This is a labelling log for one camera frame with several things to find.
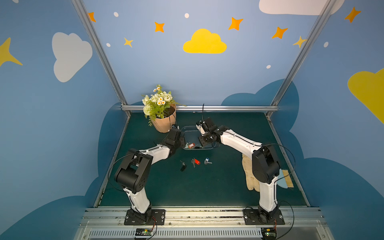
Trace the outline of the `blue plastic storage box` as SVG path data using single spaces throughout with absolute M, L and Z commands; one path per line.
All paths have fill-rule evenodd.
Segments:
M 183 148 L 184 150 L 211 150 L 217 147 L 202 147 L 198 137 L 201 136 L 200 131 L 196 128 L 196 126 L 185 126 L 181 128 L 182 133 L 185 137 L 186 144 L 192 144 L 194 143 L 196 146 L 194 149 L 186 149 L 186 145 Z

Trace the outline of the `key with red tag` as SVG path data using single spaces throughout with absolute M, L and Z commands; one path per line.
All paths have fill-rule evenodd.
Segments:
M 195 159 L 195 158 L 193 158 L 193 159 L 191 160 L 191 163 L 193 164 L 194 168 L 195 168 L 196 166 L 199 166 L 199 165 L 201 164 L 201 162 L 200 162 L 199 160 Z
M 186 144 L 186 149 L 194 149 L 195 148 L 195 144 L 192 143 L 192 144 Z

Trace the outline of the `key with black tag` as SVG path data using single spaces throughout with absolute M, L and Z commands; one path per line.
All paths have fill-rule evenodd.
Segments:
M 181 161 L 181 164 L 182 164 L 182 166 L 181 166 L 180 171 L 183 172 L 183 171 L 187 168 L 187 165 L 186 165 L 186 163 L 183 162 L 183 161 Z

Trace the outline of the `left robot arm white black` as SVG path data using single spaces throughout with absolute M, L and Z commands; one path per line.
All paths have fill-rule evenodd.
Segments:
M 183 142 L 182 131 L 173 128 L 165 140 L 155 147 L 146 150 L 130 149 L 128 155 L 123 157 L 114 180 L 122 187 L 131 203 L 125 225 L 146 225 L 153 221 L 152 204 L 145 191 L 151 166 L 174 155 Z

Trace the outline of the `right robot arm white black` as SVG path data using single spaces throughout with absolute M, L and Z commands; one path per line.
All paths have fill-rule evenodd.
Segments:
M 218 142 L 251 159 L 251 175 L 259 181 L 260 186 L 255 224 L 284 225 L 285 221 L 277 201 L 277 181 L 281 165 L 274 147 L 249 140 L 225 126 L 218 127 L 211 118 L 198 121 L 196 127 L 201 133 L 199 141 L 202 146 Z

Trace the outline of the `white artificial flowers plant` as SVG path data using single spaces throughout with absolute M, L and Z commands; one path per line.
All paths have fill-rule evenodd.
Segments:
M 149 118 L 149 126 L 153 126 L 156 119 L 164 119 L 171 116 L 171 108 L 176 106 L 185 106 L 175 101 L 172 92 L 165 92 L 161 85 L 157 85 L 151 96 L 143 95 L 142 103 L 144 105 L 143 112 L 145 118 Z

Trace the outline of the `beige work glove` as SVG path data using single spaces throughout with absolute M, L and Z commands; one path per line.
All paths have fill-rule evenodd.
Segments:
M 242 154 L 242 166 L 246 175 L 246 185 L 249 191 L 255 190 L 260 192 L 260 182 L 256 179 L 252 171 L 252 160 Z

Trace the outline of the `light blue hand brush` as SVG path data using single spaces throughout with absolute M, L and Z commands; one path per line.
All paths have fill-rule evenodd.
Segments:
M 288 170 L 280 170 L 277 185 L 283 189 L 293 189 L 294 184 Z

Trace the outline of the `left controller board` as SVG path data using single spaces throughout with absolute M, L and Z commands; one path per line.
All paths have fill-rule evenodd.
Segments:
M 135 230 L 135 238 L 151 238 L 156 232 L 150 229 L 138 228 Z

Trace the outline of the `controller board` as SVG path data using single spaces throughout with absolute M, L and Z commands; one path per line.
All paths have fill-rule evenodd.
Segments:
M 261 229 L 262 240 L 276 240 L 277 230 L 275 228 L 262 228 Z
M 135 230 L 135 238 L 151 238 L 156 232 L 150 229 L 138 228 Z

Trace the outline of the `right controller board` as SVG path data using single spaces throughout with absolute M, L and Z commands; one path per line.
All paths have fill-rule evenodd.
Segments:
M 262 240 L 276 240 L 277 230 L 275 228 L 262 228 L 261 229 Z

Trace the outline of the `aluminium frame rail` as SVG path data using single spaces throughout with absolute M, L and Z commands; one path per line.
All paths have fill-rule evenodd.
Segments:
M 123 111 L 141 111 L 147 109 L 146 106 L 142 105 L 121 105 L 121 110 Z M 176 107 L 177 111 L 181 112 L 200 112 L 204 110 L 205 112 L 276 112 L 279 110 L 277 106 L 219 106 L 219 105 L 178 105 Z M 151 107 L 151 110 L 164 110 L 165 107 Z

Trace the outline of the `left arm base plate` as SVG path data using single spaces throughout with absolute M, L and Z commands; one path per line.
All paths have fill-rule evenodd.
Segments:
M 165 224 L 165 216 L 166 210 L 164 209 L 149 209 L 144 214 L 138 213 L 133 209 L 129 209 L 125 216 L 124 225 L 149 226 L 156 223 L 158 226 L 163 226 Z

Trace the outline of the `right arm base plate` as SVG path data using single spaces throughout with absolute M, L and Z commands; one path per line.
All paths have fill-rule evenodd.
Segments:
M 272 212 L 247 208 L 243 210 L 243 216 L 246 225 L 285 225 L 282 212 L 278 208 Z

